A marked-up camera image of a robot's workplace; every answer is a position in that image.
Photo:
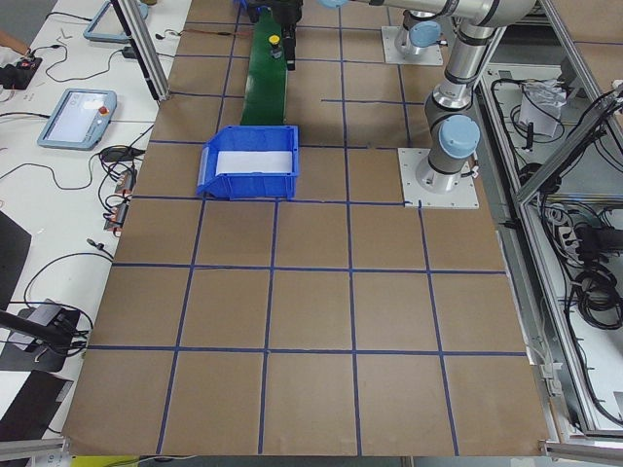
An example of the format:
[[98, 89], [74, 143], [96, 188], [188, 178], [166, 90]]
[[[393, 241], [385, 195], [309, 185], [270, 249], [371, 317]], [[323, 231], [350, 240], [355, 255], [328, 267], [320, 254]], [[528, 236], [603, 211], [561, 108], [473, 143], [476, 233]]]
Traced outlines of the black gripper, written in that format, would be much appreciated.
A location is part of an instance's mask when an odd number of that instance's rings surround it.
[[283, 51], [288, 71], [296, 69], [296, 23], [302, 18], [302, 0], [274, 0], [272, 15], [283, 26]]

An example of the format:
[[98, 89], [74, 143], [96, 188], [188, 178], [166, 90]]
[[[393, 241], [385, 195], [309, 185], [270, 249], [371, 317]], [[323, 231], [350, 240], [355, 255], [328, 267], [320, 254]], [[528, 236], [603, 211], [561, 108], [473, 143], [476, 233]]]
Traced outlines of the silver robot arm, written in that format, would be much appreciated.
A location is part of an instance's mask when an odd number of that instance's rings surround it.
[[[262, 1], [256, 9], [268, 8], [280, 28], [288, 71], [296, 68], [296, 27], [303, 15], [303, 1]], [[389, 35], [384, 39], [385, 61], [395, 56], [401, 62], [414, 61], [437, 48], [441, 42], [441, 26], [436, 21], [438, 14], [413, 10], [403, 12], [403, 22], [398, 27], [386, 27]]]
[[438, 140], [441, 124], [454, 115], [466, 113], [478, 75], [495, 51], [496, 32], [522, 19], [534, 3], [527, 0], [403, 0], [370, 1], [368, 4], [461, 19], [444, 78], [425, 102], [432, 138], [429, 160], [434, 170], [449, 174], [461, 169], [463, 157], [453, 162], [450, 155], [441, 150]]

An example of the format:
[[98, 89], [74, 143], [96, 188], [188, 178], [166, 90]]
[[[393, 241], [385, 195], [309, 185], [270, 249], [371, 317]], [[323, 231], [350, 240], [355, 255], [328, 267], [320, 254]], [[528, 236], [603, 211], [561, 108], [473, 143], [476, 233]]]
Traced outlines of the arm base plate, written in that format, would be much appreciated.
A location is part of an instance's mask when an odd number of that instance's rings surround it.
[[441, 66], [441, 26], [436, 21], [424, 21], [406, 29], [404, 26], [383, 26], [382, 39], [385, 62]]
[[478, 209], [474, 179], [467, 162], [456, 174], [436, 172], [429, 164], [427, 148], [398, 148], [399, 169], [406, 207], [429, 209]]

